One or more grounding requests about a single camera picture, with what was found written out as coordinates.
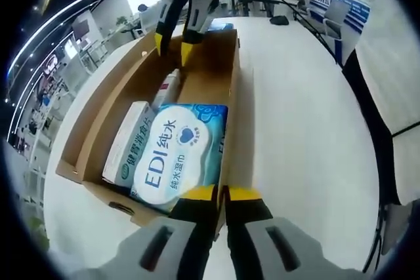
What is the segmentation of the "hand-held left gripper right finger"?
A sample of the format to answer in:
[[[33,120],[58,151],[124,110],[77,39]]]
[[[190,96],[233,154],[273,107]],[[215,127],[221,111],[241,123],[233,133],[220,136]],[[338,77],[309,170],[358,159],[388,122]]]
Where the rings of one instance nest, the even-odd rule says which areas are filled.
[[[365,279],[324,257],[321,244],[275,217],[254,189],[223,188],[228,248],[237,279]]]

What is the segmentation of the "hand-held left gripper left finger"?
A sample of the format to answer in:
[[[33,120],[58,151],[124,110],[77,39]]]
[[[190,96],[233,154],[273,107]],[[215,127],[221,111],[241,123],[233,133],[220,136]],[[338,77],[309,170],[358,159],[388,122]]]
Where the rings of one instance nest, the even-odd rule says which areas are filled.
[[[71,279],[203,279],[219,220],[218,187],[198,186],[122,241],[117,254]]]

